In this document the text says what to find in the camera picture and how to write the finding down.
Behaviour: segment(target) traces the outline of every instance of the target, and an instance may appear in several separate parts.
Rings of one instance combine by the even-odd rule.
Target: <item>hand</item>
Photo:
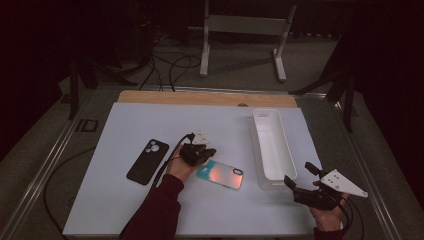
[[[188,177],[190,177],[190,174],[198,168],[198,166],[192,167],[184,162],[184,160],[180,156],[180,150],[182,146],[183,145],[180,145],[177,150],[175,150],[174,155],[171,157],[172,160],[170,160],[168,163],[166,173],[177,177],[184,183],[188,179]]]
[[[342,197],[347,199],[349,194],[342,193]],[[342,206],[346,205],[346,201],[344,199],[340,201]],[[311,211],[312,216],[315,218],[318,230],[322,232],[340,230],[344,214],[339,207],[335,207],[331,211],[318,210],[316,208],[309,208],[309,210]]]

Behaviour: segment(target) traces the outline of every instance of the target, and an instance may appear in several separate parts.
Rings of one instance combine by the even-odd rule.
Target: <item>robotic hand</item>
[[[341,192],[368,197],[368,193],[361,190],[337,170],[325,172],[319,170],[312,163],[306,162],[305,168],[313,175],[319,175],[321,184],[317,190],[306,190],[296,187],[287,175],[284,177],[284,183],[293,191],[294,201],[305,204],[319,210],[331,211],[337,207],[342,200]]]
[[[195,167],[205,163],[210,157],[213,157],[216,150],[213,148],[207,149],[206,144],[193,144],[193,142],[207,143],[207,140],[205,138],[202,140],[196,140],[198,135],[193,133],[190,135],[190,143],[185,143],[183,145],[180,150],[180,156],[188,165]]]

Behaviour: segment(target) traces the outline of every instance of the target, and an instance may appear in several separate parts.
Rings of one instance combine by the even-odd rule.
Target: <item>white metal frame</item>
[[[204,38],[200,76],[206,77],[208,75],[210,51],[209,32],[253,33],[281,36],[280,44],[273,52],[278,79],[285,82],[287,78],[283,61],[281,60],[281,54],[289,34],[295,11],[296,5],[292,5],[286,19],[210,15],[209,0],[205,0]]]

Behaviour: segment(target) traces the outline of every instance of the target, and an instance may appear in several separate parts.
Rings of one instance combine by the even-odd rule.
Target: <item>dark background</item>
[[[216,0],[211,13],[285,17],[289,3]],[[61,98],[58,82],[69,76],[69,61],[80,50],[101,63],[119,65],[119,26],[132,27],[125,9],[132,1],[0,1],[1,152],[0,160],[33,124]],[[124,4],[120,14],[107,11]],[[140,23],[159,25],[183,41],[188,26],[202,26],[198,0],[139,1]],[[340,38],[326,72],[354,67],[356,90],[383,132],[399,166],[421,202],[424,90],[423,3],[421,1],[302,1],[291,32],[295,37]],[[118,27],[107,23],[116,23]]]

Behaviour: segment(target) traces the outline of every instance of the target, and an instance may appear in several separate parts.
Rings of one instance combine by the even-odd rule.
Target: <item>black cable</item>
[[[141,83],[140,87],[138,88],[138,90],[140,91],[143,86],[147,83],[147,81],[149,80],[150,76],[153,74],[153,72],[155,71],[155,60],[153,59],[153,56],[150,57],[150,60],[152,60],[152,66],[151,66],[151,70],[149,72],[149,74],[147,75],[147,77],[144,79],[144,81]]]
[[[55,227],[56,227],[56,229],[59,231],[59,233],[60,233],[60,235],[62,236],[62,238],[63,239],[65,239],[65,240],[68,240],[68,237],[66,237],[65,235],[62,235],[62,228],[60,227],[60,225],[59,225],[59,223],[56,221],[56,219],[54,218],[54,216],[53,216],[53,214],[52,214],[52,212],[50,211],[50,208],[49,208],[49,206],[48,206],[48,204],[47,204],[47,189],[48,189],[48,186],[49,186],[49,183],[50,183],[50,180],[52,179],[52,177],[53,177],[53,175],[61,168],[61,167],[63,167],[66,163],[68,163],[68,162],[70,162],[71,160],[73,160],[73,159],[75,159],[75,158],[77,158],[77,157],[79,157],[79,156],[82,156],[82,155],[84,155],[84,154],[86,154],[86,153],[88,153],[88,152],[91,152],[91,151],[93,151],[94,149],[96,149],[96,147],[92,147],[92,148],[89,148],[89,149],[87,149],[87,150],[85,150],[85,151],[83,151],[83,152],[80,152],[80,153],[78,153],[78,154],[76,154],[76,155],[74,155],[74,156],[72,156],[72,157],[70,157],[70,158],[68,158],[68,159],[66,159],[65,161],[63,161],[59,166],[57,166],[54,170],[53,170],[53,172],[50,174],[50,176],[49,176],[49,178],[47,179],[47,181],[46,181],[46,184],[45,184],[45,186],[44,186],[44,189],[43,189],[43,203],[44,203],[44,207],[46,208],[46,211],[47,211],[47,214],[49,215],[49,218],[50,218],[50,220],[53,222],[53,224],[55,225]]]
[[[337,204],[337,206],[340,208],[340,210],[343,212],[343,214],[346,217],[346,224],[343,227],[342,231],[343,231],[343,236],[347,233],[347,231],[349,230],[350,226],[352,225],[352,221],[349,218],[349,214],[347,213],[346,209],[340,204],[339,201],[337,201],[333,196],[331,196],[330,194],[328,194],[325,191],[322,191],[325,195],[327,195],[334,203]]]
[[[194,56],[190,56],[190,55],[185,54],[185,53],[182,53],[182,52],[159,52],[159,53],[182,54],[183,55],[182,57],[179,57],[178,59],[176,59],[174,62],[170,62],[170,61],[168,61],[166,59],[163,59],[163,58],[157,56],[156,54],[153,54],[153,56],[155,58],[158,58],[158,59],[160,59],[160,60],[162,60],[162,61],[164,61],[164,62],[166,62],[168,64],[171,64],[171,68],[170,68],[170,70],[168,72],[168,77],[169,77],[169,84],[171,86],[172,91],[174,91],[174,92],[175,92],[175,83],[177,82],[177,80],[180,79],[188,71],[188,69],[195,68],[195,67],[199,66],[200,63],[201,63],[200,58],[194,57]],[[182,66],[182,65],[178,65],[177,64],[177,62],[179,62],[179,61],[181,61],[182,59],[185,59],[185,58],[188,58],[189,59],[189,65],[188,66]],[[191,59],[192,58],[197,59],[198,63],[197,64],[194,64],[194,65],[191,65]],[[176,77],[174,80],[172,80],[172,70],[174,69],[174,67],[183,68],[184,71],[180,75],[178,75],[178,77]]]
[[[347,199],[345,199],[344,197],[342,197],[342,199],[346,202],[346,204],[349,206],[349,210],[350,210],[350,225],[352,225],[353,223],[353,209],[352,206],[350,205],[350,203],[347,201]]]
[[[350,203],[352,203],[353,207],[355,208],[356,212],[359,215],[359,220],[361,221],[361,240],[364,239],[364,235],[365,235],[365,227],[364,227],[364,220],[362,218],[361,213],[359,212],[358,207],[356,206],[356,204],[351,200],[351,199],[347,199]]]
[[[162,78],[160,77],[160,71],[157,68],[154,68],[156,76],[158,76],[158,84],[159,84],[159,91],[163,90],[163,82],[162,82]]]
[[[183,57],[180,57],[180,58],[178,58],[177,60],[175,60],[174,61],[174,63],[175,64],[172,64],[172,66],[171,66],[171,69],[169,69],[169,73],[168,73],[168,76],[169,76],[169,84],[171,85],[171,88],[172,88],[172,91],[174,91],[175,92],[175,83],[177,82],[177,80],[181,77],[181,76],[183,76],[187,71],[188,71],[188,68],[186,68],[184,71],[183,71],[183,73],[181,73],[174,81],[172,81],[172,69],[174,68],[174,66],[176,65],[176,63],[178,62],[178,61],[180,61],[181,59],[184,59],[184,58],[189,58],[189,61],[190,61],[190,65],[191,65],[191,57],[190,56],[183,56]]]
[[[160,167],[159,171],[156,173],[156,176],[155,176],[155,178],[153,179],[152,186],[150,187],[149,193],[150,193],[150,192],[151,192],[154,188],[156,188],[156,186],[157,186],[157,184],[158,184],[158,182],[159,182],[159,179],[160,179],[160,177],[162,176],[163,171],[165,171],[166,166],[168,166],[168,163],[169,163],[170,161],[172,161],[173,159],[175,159],[175,158],[172,158],[172,156],[174,156],[175,151],[177,151],[177,149],[178,149],[178,147],[181,145],[181,143],[182,143],[182,142],[183,142],[186,138],[189,138],[189,139],[190,139],[190,141],[193,141],[193,137],[191,137],[192,135],[193,135],[193,133],[191,133],[191,134],[186,134],[186,135],[185,135],[183,138],[181,138],[181,139],[180,139],[180,141],[177,143],[177,145],[175,146],[174,150],[172,150],[171,155],[169,155],[168,160],[166,160],[166,161],[162,164],[162,166]]]

